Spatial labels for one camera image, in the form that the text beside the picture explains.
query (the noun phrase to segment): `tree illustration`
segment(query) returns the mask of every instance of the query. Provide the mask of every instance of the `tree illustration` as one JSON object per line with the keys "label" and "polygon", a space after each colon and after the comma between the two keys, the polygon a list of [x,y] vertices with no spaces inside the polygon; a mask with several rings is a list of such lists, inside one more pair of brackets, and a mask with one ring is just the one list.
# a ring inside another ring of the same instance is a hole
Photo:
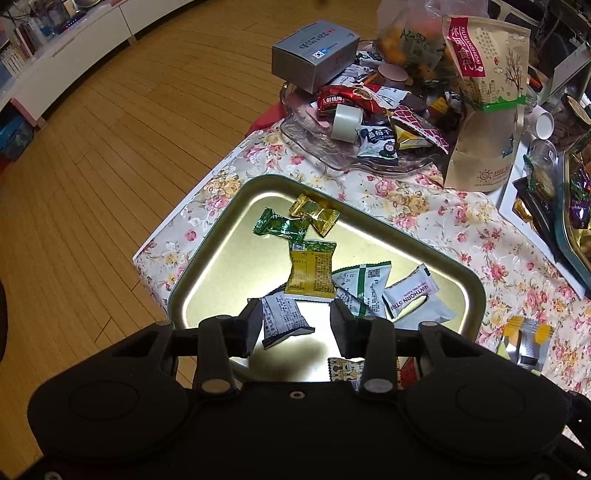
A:
{"label": "tree illustration", "polygon": [[517,95],[521,91],[521,56],[516,55],[513,50],[509,49],[509,54],[506,56],[507,67],[505,69],[505,81],[509,84],[513,83],[517,88]]}

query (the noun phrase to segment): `red cloth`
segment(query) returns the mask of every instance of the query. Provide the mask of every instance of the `red cloth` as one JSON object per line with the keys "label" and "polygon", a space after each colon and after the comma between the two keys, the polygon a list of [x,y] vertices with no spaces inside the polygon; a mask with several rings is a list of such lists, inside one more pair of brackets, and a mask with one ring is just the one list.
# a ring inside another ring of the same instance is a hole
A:
{"label": "red cloth", "polygon": [[271,125],[276,124],[282,118],[285,118],[287,113],[283,108],[281,102],[277,102],[273,105],[269,110],[263,113],[259,118],[255,120],[255,122],[251,125],[248,132],[246,132],[245,137],[248,137],[251,133],[262,130],[263,128],[270,127]]}

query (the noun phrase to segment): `wooden floor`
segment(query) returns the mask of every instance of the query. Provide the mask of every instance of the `wooden floor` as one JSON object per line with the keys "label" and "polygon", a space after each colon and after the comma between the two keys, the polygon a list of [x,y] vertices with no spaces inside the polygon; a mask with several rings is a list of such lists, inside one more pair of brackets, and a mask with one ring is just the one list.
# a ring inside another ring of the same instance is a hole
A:
{"label": "wooden floor", "polygon": [[[131,257],[277,101],[271,45],[320,19],[372,38],[377,4],[192,5],[89,75],[0,176],[0,470],[41,456],[26,416],[39,384],[164,318]],[[178,380],[194,369],[181,359]]]}

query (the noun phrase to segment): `jar lid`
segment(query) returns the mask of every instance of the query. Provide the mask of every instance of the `jar lid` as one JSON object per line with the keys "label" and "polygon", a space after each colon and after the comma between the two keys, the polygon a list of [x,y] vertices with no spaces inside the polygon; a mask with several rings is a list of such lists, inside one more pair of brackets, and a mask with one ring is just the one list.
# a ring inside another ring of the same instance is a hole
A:
{"label": "jar lid", "polygon": [[378,67],[378,72],[393,82],[406,82],[408,80],[406,70],[392,63],[382,63]]}
{"label": "jar lid", "polygon": [[581,126],[581,128],[585,130],[591,128],[591,118],[589,118],[589,115],[576,98],[565,93],[560,101],[569,115],[579,124],[579,126]]}

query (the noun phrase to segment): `plastic bag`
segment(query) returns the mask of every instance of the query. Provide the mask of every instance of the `plastic bag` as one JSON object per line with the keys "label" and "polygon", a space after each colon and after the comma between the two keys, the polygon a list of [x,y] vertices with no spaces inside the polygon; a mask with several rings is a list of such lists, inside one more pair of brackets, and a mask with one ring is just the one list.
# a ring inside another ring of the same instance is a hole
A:
{"label": "plastic bag", "polygon": [[488,18],[487,8],[488,0],[382,0],[376,46],[388,63],[414,80],[454,76],[441,19],[446,14]]}

